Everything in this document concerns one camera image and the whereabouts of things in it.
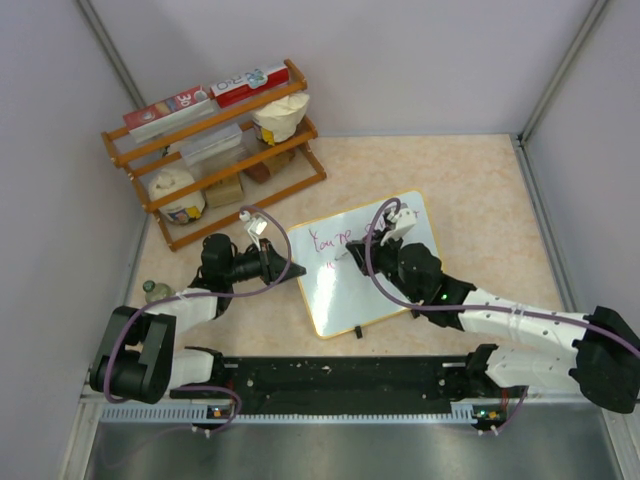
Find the yellow framed whiteboard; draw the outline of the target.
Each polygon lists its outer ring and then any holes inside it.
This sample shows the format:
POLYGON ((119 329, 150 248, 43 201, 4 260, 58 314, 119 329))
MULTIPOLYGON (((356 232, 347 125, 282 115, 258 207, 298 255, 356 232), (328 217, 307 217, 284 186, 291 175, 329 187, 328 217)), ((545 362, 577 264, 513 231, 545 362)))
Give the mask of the yellow framed whiteboard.
POLYGON ((299 277, 301 292, 316 334, 331 338, 403 313, 405 309, 385 298, 370 278, 362 275, 346 250, 346 243, 363 239, 380 205, 362 204, 318 218, 288 230, 292 259, 306 268, 299 277))

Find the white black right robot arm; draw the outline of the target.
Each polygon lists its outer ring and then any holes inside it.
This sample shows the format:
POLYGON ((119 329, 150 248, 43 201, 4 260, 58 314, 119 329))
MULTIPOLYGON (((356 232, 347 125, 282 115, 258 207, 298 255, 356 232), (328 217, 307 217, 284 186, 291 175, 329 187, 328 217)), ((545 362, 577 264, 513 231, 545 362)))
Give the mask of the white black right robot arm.
POLYGON ((440 327, 528 346, 481 346, 467 360, 476 394, 499 387, 578 392, 606 410, 630 414, 639 401, 639 338, 615 310, 548 311, 493 295, 442 270, 421 243, 350 241, 347 252, 391 302, 440 327))

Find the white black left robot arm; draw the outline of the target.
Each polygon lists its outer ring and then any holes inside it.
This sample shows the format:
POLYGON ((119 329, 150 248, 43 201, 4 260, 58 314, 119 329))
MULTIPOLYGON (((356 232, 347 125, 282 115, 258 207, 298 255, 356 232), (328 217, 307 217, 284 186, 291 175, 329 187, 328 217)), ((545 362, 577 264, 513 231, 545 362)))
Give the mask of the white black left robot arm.
POLYGON ((89 371, 89 386, 108 400, 147 404, 167 391, 193 384, 205 396, 226 387, 227 374, 215 353, 201 347, 175 350, 176 337, 198 324, 221 317, 235 298, 234 286, 259 279, 266 290, 302 277, 306 268, 280 255, 267 239, 243 252, 225 234, 205 238, 201 265, 189 286, 143 308, 113 310, 89 371))

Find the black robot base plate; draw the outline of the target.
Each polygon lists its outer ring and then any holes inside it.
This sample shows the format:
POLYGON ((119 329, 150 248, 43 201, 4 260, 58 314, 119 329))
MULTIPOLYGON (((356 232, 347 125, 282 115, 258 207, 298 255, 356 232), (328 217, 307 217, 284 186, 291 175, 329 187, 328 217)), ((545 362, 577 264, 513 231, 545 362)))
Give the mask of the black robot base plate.
POLYGON ((215 355, 205 384, 228 388, 245 415, 448 413, 464 399, 518 398, 466 371, 464 356, 224 357, 215 355))

